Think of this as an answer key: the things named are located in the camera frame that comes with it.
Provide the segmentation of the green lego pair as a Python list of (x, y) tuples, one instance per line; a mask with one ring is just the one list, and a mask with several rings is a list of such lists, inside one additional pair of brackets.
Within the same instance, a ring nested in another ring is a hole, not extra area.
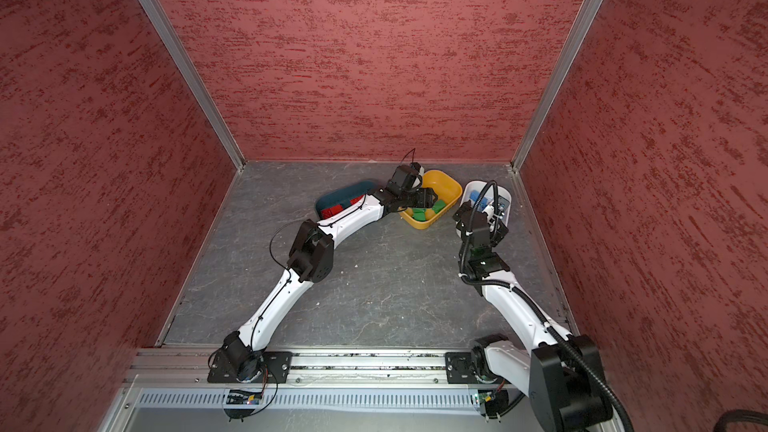
[(431, 207), (431, 210), (435, 214), (439, 214), (444, 208), (446, 207), (446, 202), (443, 200), (437, 200), (434, 205)]

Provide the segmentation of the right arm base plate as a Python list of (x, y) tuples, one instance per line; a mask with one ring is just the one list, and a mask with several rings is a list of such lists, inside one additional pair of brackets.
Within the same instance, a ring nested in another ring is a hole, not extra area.
[(444, 359), (449, 384), (528, 384), (530, 358), (515, 348), (447, 352)]

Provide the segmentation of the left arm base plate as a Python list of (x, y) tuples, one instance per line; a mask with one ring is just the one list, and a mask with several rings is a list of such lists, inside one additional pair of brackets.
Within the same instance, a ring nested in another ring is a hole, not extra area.
[(232, 362), (222, 350), (209, 356), (207, 382), (211, 384), (283, 384), (287, 381), (293, 353), (266, 351), (255, 359)]

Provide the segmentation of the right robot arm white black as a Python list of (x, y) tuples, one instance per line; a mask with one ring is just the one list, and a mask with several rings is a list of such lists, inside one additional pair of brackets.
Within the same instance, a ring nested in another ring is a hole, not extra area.
[(514, 386), (545, 431), (583, 431), (611, 420), (614, 405), (596, 345), (545, 313), (494, 252), (507, 232), (496, 209), (487, 199), (468, 199), (454, 214), (462, 239), (459, 278), (501, 313), (522, 346), (501, 336), (479, 340), (472, 350), (476, 375)]

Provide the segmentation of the blue lego long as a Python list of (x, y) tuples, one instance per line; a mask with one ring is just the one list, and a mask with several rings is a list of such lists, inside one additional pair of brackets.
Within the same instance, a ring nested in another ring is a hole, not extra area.
[(486, 207), (488, 203), (488, 199), (486, 197), (480, 197), (477, 190), (470, 192), (469, 200), (472, 206), (474, 206), (476, 202), (479, 202), (481, 208)]

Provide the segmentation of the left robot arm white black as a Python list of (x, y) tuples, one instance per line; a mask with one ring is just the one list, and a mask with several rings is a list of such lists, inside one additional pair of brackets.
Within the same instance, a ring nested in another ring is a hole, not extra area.
[(253, 382), (265, 376), (263, 354), (276, 329), (302, 295), (329, 275), (336, 247), (390, 213), (430, 208), (437, 201), (438, 195), (431, 188), (403, 190), (388, 185), (372, 189), (333, 216), (304, 221), (278, 283), (257, 311), (209, 356), (209, 370), (236, 382)]

